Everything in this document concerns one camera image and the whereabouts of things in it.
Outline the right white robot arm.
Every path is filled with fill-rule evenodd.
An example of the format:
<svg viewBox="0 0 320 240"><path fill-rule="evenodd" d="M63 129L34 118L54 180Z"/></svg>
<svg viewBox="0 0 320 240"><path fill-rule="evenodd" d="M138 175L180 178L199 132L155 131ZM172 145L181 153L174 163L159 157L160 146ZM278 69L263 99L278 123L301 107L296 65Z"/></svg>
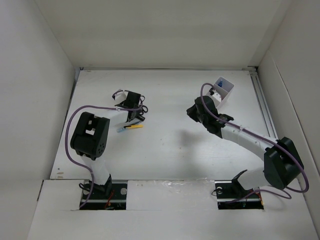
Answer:
<svg viewBox="0 0 320 240"><path fill-rule="evenodd" d="M233 117L218 113L209 96L196 98L186 113L209 133L245 148L263 161L262 167L245 169L232 179L231 191L235 196L243 197L249 190L264 186L284 190L298 175L305 174L291 139L262 136L236 124Z"/></svg>

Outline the black handled scissors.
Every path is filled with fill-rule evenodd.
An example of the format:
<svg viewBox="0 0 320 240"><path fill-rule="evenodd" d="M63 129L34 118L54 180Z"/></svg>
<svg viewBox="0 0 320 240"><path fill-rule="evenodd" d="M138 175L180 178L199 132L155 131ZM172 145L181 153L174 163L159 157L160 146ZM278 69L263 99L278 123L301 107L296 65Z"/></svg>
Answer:
<svg viewBox="0 0 320 240"><path fill-rule="evenodd" d="M144 114L146 114L146 113L149 111L148 107L147 107L146 105L144 105L145 99L146 99L146 98L145 98L144 95L141 95L141 96L140 96L140 105L141 105L140 115L144 115Z"/></svg>

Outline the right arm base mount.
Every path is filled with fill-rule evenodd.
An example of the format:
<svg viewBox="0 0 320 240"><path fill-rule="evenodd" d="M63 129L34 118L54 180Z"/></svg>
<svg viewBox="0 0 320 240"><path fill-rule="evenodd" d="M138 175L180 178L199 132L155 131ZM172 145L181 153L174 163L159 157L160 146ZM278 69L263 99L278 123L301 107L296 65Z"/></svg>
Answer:
<svg viewBox="0 0 320 240"><path fill-rule="evenodd" d="M263 202L259 193L254 193L245 198L254 190L245 190L239 183L238 178L247 172L243 170L231 180L216 180L215 189L211 195L216 197L219 210L263 210Z"/></svg>

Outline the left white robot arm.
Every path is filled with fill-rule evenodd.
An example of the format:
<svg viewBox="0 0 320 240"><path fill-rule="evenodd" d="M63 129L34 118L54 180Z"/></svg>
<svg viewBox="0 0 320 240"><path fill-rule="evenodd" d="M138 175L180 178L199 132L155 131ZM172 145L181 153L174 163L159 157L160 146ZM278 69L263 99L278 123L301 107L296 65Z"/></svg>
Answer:
<svg viewBox="0 0 320 240"><path fill-rule="evenodd" d="M148 111L143 105L133 108L119 104L115 107L101 107L105 116L97 116L84 109L98 109L97 106L83 106L73 113L65 132L65 152L69 160L89 171L91 180L81 187L107 198L112 191L112 177L107 170L106 161L101 157L107 147L109 130L120 124L130 124L135 119L145 120L143 114Z"/></svg>

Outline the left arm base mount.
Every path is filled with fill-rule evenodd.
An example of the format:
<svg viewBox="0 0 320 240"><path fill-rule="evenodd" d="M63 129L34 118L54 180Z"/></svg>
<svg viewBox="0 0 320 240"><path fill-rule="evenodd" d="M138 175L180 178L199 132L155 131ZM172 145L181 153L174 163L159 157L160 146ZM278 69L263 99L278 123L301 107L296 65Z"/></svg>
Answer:
<svg viewBox="0 0 320 240"><path fill-rule="evenodd" d="M80 210L126 210L128 181L112 180L109 176L105 185L94 184L91 195L91 181L80 183L82 190L79 203Z"/></svg>

